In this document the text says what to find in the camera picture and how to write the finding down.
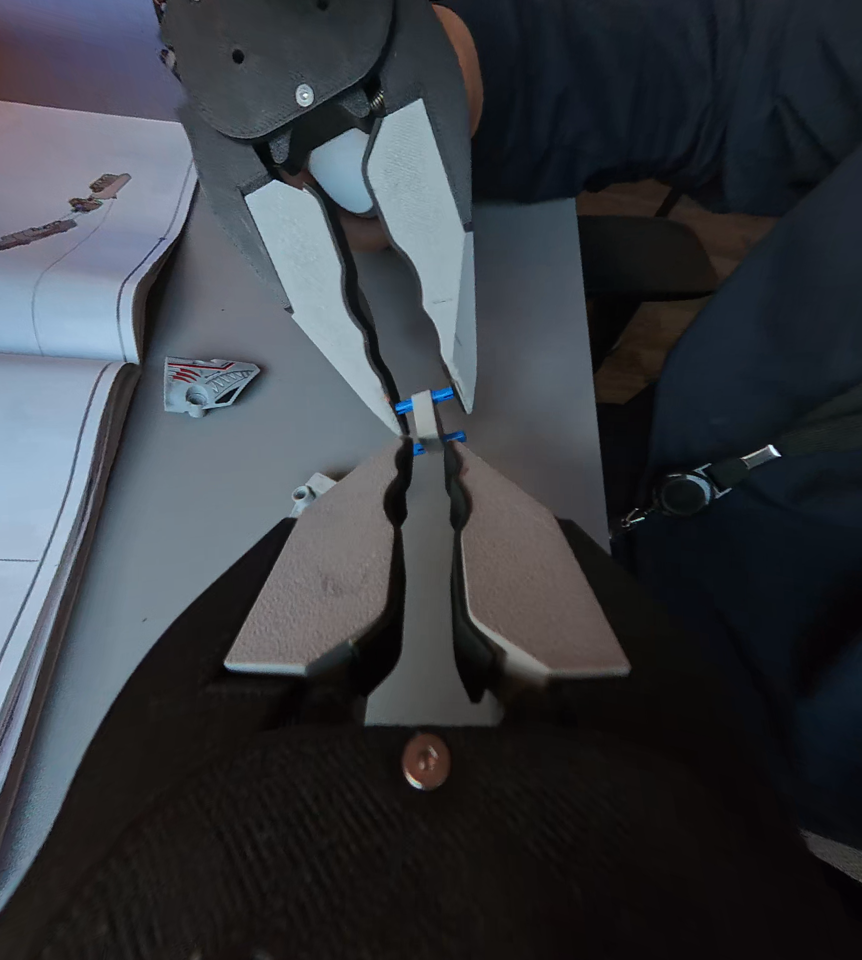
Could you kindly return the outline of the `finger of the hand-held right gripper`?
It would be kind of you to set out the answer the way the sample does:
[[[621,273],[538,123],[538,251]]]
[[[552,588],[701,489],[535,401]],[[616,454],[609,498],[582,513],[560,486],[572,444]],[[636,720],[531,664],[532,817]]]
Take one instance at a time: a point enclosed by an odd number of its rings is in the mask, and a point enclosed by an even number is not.
[[[470,414],[478,373],[474,234],[461,220],[424,102],[379,121],[363,173],[391,245],[413,268],[442,363]]]
[[[365,406],[402,437],[399,399],[333,204],[275,179],[245,197],[294,321]]]

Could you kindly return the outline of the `small grey connector piece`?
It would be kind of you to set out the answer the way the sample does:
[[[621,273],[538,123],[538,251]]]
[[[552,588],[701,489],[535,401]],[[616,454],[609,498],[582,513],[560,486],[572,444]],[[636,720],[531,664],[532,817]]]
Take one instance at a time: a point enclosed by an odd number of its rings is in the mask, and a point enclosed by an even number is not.
[[[329,492],[338,481],[327,474],[315,472],[304,484],[292,491],[292,510],[290,518],[297,519],[317,499]]]

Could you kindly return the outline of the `person's right hand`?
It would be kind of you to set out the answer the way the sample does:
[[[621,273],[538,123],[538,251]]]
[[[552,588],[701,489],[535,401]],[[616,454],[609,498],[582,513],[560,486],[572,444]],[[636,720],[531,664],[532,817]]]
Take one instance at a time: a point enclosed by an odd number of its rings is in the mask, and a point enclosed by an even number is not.
[[[463,19],[441,4],[432,8],[456,53],[468,103],[469,130],[471,138],[477,133],[484,112],[485,90],[480,57],[472,32]]]

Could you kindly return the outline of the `black retractable badge reel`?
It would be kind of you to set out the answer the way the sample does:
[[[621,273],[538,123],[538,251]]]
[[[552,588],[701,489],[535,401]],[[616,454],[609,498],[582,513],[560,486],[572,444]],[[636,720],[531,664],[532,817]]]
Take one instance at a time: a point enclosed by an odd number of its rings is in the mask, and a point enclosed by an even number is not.
[[[665,473],[653,482],[644,505],[611,522],[610,536],[615,539],[626,534],[651,516],[688,519],[703,513],[742,484],[752,471],[781,457],[778,448],[769,443],[743,456]]]

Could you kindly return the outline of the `person's dark clothing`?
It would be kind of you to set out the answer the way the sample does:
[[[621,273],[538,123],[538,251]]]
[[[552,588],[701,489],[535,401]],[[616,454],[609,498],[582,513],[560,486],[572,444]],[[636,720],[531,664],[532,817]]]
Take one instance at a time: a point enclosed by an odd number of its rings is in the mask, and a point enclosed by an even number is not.
[[[704,512],[634,527],[633,567],[723,666],[804,826],[862,849],[862,146],[672,350],[646,500],[766,445]]]

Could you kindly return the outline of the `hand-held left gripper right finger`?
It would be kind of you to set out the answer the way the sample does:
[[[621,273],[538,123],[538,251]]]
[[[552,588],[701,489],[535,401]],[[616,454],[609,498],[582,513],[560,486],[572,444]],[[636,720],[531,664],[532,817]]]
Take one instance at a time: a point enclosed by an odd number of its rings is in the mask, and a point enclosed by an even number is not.
[[[444,450],[453,646],[473,703],[631,665],[557,518],[462,442]]]

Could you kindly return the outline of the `grey printed lego panel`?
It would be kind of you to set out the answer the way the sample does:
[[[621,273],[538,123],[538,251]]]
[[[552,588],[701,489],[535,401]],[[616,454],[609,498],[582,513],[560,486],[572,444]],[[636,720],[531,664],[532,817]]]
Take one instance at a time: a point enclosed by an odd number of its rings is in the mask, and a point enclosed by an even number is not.
[[[261,373],[252,363],[168,356],[164,360],[163,408],[202,419],[233,404]]]

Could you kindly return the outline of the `person's right forearm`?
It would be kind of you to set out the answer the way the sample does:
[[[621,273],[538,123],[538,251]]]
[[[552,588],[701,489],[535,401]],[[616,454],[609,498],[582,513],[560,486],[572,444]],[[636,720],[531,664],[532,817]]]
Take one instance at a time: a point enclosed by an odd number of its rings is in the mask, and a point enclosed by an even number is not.
[[[439,2],[477,70],[476,198],[656,181],[788,212],[862,146],[862,2]]]

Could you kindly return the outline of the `grey lego beam blue pins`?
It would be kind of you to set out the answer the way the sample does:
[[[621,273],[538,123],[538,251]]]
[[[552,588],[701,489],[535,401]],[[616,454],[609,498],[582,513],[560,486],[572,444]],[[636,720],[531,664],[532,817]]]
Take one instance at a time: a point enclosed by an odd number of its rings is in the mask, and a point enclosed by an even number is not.
[[[413,456],[416,458],[427,452],[441,452],[445,445],[452,442],[463,443],[467,436],[464,431],[442,432],[437,407],[452,400],[453,387],[437,390],[423,390],[406,400],[393,404],[395,414],[400,417],[411,415],[413,420]]]

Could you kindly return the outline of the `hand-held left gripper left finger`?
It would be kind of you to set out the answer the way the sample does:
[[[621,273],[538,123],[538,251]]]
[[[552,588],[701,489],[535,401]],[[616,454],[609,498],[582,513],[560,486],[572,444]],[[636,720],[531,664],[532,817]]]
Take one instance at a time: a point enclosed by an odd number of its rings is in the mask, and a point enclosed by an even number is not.
[[[320,676],[360,654],[401,591],[411,442],[396,439],[298,518],[225,655],[233,673]]]

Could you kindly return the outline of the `lego instruction booklet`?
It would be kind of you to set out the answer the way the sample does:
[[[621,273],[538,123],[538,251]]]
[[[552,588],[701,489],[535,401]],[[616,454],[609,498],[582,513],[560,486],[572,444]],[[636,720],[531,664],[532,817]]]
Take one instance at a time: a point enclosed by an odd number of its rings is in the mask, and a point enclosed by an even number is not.
[[[0,101],[0,848],[196,185],[179,123]]]

